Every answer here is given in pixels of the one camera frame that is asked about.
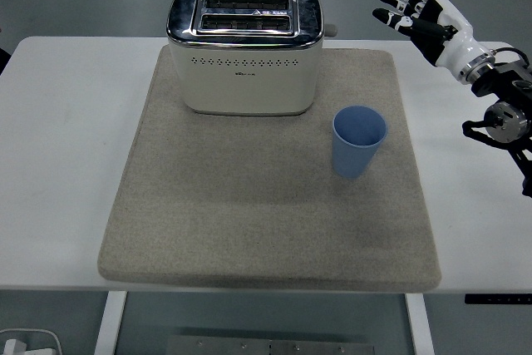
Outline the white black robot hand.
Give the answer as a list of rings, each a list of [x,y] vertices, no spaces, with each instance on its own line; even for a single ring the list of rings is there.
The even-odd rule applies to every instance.
[[[472,25],[449,0],[380,0],[390,10],[372,15],[408,37],[434,67],[444,67],[459,82],[473,83],[495,65],[491,50],[474,38]]]

